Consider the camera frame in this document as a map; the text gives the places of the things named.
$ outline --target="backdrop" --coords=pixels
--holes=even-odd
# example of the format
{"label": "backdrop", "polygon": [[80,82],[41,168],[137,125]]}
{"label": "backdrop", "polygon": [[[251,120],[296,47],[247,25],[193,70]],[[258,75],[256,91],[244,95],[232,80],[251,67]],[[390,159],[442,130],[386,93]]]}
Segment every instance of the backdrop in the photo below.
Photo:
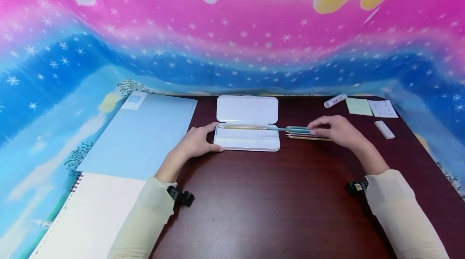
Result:
{"label": "backdrop", "polygon": [[464,3],[0,0],[2,258],[30,255],[133,90],[382,96],[464,197]]}

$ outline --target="eraser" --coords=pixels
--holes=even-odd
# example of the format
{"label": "eraser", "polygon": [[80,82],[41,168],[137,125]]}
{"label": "eraser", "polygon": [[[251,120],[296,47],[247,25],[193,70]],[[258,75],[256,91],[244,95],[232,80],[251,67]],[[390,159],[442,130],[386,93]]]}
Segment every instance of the eraser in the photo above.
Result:
{"label": "eraser", "polygon": [[390,140],[390,139],[394,139],[396,137],[396,136],[394,136],[392,131],[387,127],[387,125],[385,124],[384,121],[376,121],[375,125],[386,139]]}

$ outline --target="green sticky note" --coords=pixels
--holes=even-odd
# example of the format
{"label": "green sticky note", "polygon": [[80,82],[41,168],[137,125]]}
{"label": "green sticky note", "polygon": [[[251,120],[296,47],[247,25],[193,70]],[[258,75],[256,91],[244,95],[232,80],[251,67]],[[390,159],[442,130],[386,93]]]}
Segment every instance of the green sticky note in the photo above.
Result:
{"label": "green sticky note", "polygon": [[352,99],[351,97],[346,98],[346,104],[348,105],[349,113],[354,115],[372,116],[370,105],[366,99]]}

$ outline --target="black clip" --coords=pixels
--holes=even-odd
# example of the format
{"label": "black clip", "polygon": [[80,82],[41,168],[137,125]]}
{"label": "black clip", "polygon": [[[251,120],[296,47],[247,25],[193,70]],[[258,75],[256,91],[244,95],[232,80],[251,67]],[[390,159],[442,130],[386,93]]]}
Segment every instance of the black clip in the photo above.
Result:
{"label": "black clip", "polygon": [[363,181],[352,181],[346,184],[346,189],[351,196],[358,194],[359,192],[364,192],[368,188],[367,180]]}
{"label": "black clip", "polygon": [[174,201],[178,201],[185,206],[191,206],[192,201],[194,201],[194,195],[190,192],[180,192],[174,186],[170,186],[166,189],[168,194],[173,198]]}

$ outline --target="sleeve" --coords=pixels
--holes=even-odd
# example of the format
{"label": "sleeve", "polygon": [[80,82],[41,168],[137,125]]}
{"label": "sleeve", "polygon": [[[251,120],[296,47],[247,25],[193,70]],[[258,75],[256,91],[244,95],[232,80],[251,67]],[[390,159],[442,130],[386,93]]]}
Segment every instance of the sleeve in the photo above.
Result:
{"label": "sleeve", "polygon": [[398,259],[448,259],[412,188],[397,170],[367,175],[366,196]]}
{"label": "sleeve", "polygon": [[107,259],[147,259],[169,217],[174,200],[166,189],[177,183],[162,183],[152,177],[141,189],[113,241]]}

